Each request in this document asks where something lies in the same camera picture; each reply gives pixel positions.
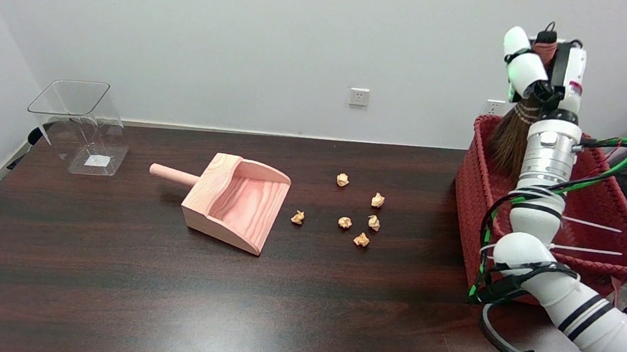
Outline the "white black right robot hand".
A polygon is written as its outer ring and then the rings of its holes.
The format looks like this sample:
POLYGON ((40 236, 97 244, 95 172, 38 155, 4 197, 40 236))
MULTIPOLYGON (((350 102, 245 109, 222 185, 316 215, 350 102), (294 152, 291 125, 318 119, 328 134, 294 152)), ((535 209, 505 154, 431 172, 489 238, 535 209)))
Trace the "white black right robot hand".
POLYGON ((577 121, 581 108, 586 50, 579 39, 559 38, 555 23, 529 37, 516 26, 504 35, 508 102, 533 99, 540 119, 577 121))

